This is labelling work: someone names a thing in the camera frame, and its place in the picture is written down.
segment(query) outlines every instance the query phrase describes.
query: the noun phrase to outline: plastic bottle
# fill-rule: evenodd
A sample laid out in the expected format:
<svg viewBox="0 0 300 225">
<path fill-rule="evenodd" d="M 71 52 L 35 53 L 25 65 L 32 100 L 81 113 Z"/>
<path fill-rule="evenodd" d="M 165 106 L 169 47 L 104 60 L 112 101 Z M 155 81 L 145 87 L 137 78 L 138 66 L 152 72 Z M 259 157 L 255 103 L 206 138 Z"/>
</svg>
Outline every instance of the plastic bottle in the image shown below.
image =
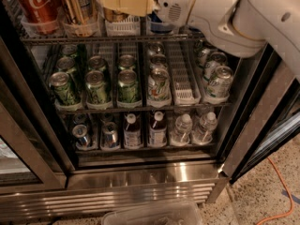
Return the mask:
<svg viewBox="0 0 300 225">
<path fill-rule="evenodd" d="M 192 120 L 187 113 L 178 116 L 175 121 L 174 130 L 172 132 L 172 144 L 187 144 L 189 142 L 189 133 L 192 130 L 192 126 Z"/>
<path fill-rule="evenodd" d="M 204 114 L 193 132 L 193 141 L 198 144 L 207 144 L 213 140 L 212 134 L 218 125 L 214 112 Z"/>
<path fill-rule="evenodd" d="M 142 146 L 141 118 L 129 113 L 124 119 L 124 147 L 138 149 Z"/>
<path fill-rule="evenodd" d="M 167 144 L 166 138 L 167 119 L 163 112 L 155 112 L 150 115 L 149 146 L 162 147 Z"/>
</svg>

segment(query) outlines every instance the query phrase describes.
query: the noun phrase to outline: floor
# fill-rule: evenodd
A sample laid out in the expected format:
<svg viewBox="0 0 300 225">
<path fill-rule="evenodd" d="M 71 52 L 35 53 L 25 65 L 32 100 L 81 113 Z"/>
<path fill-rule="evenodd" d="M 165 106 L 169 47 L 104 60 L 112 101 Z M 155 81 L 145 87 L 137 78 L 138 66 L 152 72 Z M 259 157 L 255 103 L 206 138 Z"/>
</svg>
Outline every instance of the floor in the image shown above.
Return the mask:
<svg viewBox="0 0 300 225">
<path fill-rule="evenodd" d="M 270 156 L 282 174 L 294 200 L 291 215 L 265 222 L 268 225 L 300 224 L 300 134 Z M 261 219 L 290 210 L 275 170 L 266 159 L 235 184 L 228 185 L 216 203 L 199 209 L 202 225 L 253 225 Z M 26 225 L 100 225 L 101 217 L 60 217 L 56 221 L 24 223 Z"/>
</svg>

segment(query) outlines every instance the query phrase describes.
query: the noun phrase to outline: white bottle cap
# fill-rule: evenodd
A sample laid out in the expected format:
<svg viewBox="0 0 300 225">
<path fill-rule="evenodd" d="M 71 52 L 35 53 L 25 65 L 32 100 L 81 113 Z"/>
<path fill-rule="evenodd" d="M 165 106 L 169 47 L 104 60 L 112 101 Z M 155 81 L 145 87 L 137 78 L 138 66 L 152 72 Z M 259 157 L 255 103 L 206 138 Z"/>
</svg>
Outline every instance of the white bottle cap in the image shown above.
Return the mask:
<svg viewBox="0 0 300 225">
<path fill-rule="evenodd" d="M 127 122 L 129 124 L 134 124 L 135 121 L 137 121 L 137 117 L 135 116 L 135 114 L 130 113 L 130 114 L 127 115 Z"/>
<path fill-rule="evenodd" d="M 163 119 L 163 113 L 162 112 L 154 113 L 154 119 L 156 119 L 157 121 L 161 121 Z"/>
<path fill-rule="evenodd" d="M 215 115 L 214 112 L 209 112 L 207 114 L 207 118 L 208 118 L 208 120 L 215 120 L 216 119 L 216 115 Z"/>
<path fill-rule="evenodd" d="M 190 120 L 191 120 L 191 119 L 190 119 L 190 116 L 189 116 L 188 114 L 185 113 L 185 114 L 182 115 L 182 121 L 183 121 L 184 123 L 187 124 L 187 123 L 190 122 Z"/>
</svg>

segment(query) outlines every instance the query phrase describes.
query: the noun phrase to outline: orange cable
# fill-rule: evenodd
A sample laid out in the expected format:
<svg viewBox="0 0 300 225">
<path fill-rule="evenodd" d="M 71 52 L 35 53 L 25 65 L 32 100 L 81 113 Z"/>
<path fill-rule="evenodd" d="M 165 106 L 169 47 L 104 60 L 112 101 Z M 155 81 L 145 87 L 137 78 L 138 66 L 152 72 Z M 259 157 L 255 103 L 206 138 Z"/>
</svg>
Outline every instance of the orange cable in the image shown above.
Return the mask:
<svg viewBox="0 0 300 225">
<path fill-rule="evenodd" d="M 290 202 L 291 202 L 291 208 L 290 208 L 290 211 L 289 212 L 286 212 L 284 214 L 279 214 L 279 215 L 275 215 L 275 216 L 271 216 L 271 217 L 267 217 L 267 218 L 264 218 L 263 220 L 259 221 L 256 225 L 261 225 L 263 224 L 264 222 L 266 221 L 269 221 L 269 220 L 273 220 L 273 219 L 277 219 L 277 218 L 284 218 L 284 217 L 287 217 L 288 215 L 290 215 L 292 212 L 293 212 L 293 198 L 292 198 L 292 195 L 291 195 L 291 192 L 289 191 L 288 187 L 286 186 L 278 168 L 276 167 L 275 163 L 271 160 L 271 158 L 268 157 L 268 160 L 269 162 L 272 164 L 273 168 L 275 169 L 282 185 L 284 186 L 284 188 L 286 189 L 288 195 L 289 195 L 289 198 L 290 198 Z"/>
</svg>

